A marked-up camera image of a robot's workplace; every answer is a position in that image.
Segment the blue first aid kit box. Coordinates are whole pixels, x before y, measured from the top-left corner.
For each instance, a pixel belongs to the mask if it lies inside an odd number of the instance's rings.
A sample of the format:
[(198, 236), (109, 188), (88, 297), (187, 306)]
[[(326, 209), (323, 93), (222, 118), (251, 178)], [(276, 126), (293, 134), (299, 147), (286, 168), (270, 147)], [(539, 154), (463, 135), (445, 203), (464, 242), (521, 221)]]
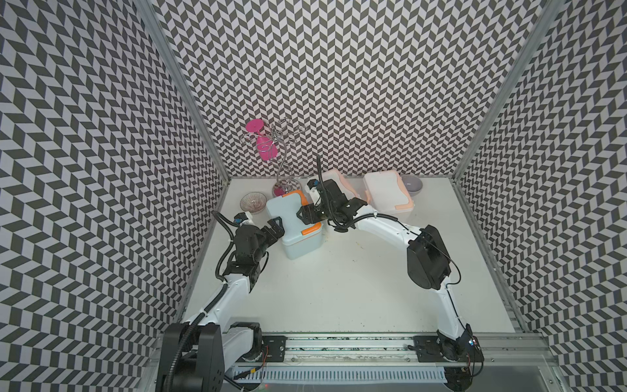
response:
[(267, 202), (266, 209), (271, 218), (280, 217), (285, 230), (282, 246), (290, 260), (295, 260), (319, 249), (323, 244), (321, 222), (305, 224), (298, 216), (308, 199), (301, 190), (295, 190)]

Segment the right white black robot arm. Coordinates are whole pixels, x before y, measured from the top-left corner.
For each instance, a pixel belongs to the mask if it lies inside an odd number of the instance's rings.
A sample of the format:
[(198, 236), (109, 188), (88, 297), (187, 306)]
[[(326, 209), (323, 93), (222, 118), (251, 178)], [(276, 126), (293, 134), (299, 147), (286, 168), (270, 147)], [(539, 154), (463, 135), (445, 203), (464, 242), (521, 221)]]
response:
[(466, 360), (468, 364), (485, 361), (483, 349), (468, 323), (462, 321), (451, 287), (461, 282), (451, 280), (459, 267), (450, 257), (442, 236), (432, 225), (411, 226), (398, 217), (378, 212), (360, 198), (348, 199), (335, 181), (322, 178), (307, 183), (312, 203), (301, 207), (297, 217), (305, 224), (331, 222), (338, 233), (361, 230), (385, 240), (405, 253), (409, 279), (432, 292), (437, 310), (435, 344), (439, 356), (448, 362)]

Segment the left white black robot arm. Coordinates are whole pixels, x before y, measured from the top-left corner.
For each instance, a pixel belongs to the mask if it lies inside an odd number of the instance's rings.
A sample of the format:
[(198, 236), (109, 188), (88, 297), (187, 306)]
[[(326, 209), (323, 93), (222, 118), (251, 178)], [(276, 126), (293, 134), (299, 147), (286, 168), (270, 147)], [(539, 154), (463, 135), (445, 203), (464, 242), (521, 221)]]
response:
[(215, 271), (220, 287), (195, 315), (166, 329), (157, 391), (219, 391), (239, 359), (255, 361), (263, 355), (259, 323), (235, 323), (232, 314), (259, 280), (269, 248), (284, 236), (282, 218), (258, 227), (248, 212), (231, 220), (218, 211), (212, 216), (230, 239)]

